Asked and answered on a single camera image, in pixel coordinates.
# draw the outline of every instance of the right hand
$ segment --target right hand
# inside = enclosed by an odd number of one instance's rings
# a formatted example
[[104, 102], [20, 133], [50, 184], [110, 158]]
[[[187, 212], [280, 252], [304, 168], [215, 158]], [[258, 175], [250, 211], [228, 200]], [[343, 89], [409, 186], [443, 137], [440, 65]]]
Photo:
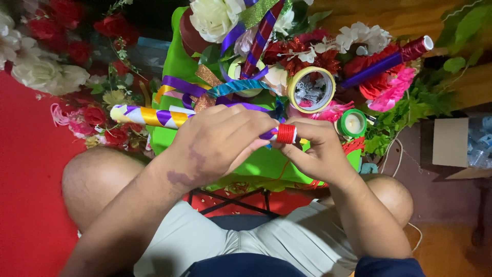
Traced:
[[285, 124], [297, 128], [297, 136], [310, 141], [311, 148], [303, 152], [293, 144], [274, 145], [309, 178], [344, 184], [357, 172], [347, 160], [333, 123], [307, 118], [289, 118]]

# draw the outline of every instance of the red thread spool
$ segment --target red thread spool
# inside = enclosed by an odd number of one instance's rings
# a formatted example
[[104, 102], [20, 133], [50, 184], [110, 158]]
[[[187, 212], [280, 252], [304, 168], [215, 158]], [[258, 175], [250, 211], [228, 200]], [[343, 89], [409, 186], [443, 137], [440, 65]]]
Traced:
[[277, 142], [293, 144], [296, 140], [296, 126], [280, 124], [278, 126]]

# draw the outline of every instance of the cardboard box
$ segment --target cardboard box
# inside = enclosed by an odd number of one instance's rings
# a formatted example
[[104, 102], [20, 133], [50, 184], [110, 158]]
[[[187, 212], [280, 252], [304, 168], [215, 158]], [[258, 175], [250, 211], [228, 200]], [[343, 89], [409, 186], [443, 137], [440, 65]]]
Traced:
[[468, 118], [435, 119], [422, 124], [421, 166], [444, 179], [492, 176], [492, 169], [469, 168]]

